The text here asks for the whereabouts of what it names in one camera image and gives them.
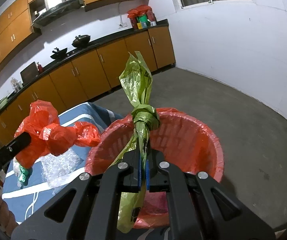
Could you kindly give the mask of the left hand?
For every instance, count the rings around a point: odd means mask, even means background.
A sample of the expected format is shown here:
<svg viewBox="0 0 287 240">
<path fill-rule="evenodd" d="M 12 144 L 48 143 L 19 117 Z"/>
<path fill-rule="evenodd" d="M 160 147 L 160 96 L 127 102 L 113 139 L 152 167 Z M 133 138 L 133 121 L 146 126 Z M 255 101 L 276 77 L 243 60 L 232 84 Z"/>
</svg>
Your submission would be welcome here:
<svg viewBox="0 0 287 240">
<path fill-rule="evenodd" d="M 15 221 L 15 215 L 9 210 L 7 203 L 0 195 L 0 230 L 10 238 L 18 225 Z"/>
</svg>

